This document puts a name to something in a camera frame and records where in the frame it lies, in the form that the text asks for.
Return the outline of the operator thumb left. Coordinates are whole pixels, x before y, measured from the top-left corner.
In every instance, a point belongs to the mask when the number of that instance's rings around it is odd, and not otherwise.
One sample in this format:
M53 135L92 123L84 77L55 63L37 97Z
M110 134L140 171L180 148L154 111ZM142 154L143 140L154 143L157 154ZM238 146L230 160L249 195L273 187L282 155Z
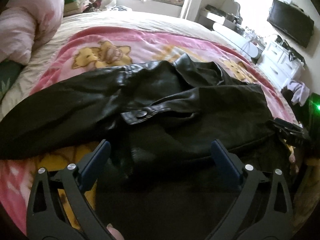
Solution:
M106 228L116 240L124 240L122 234L115 229L111 223L109 223Z

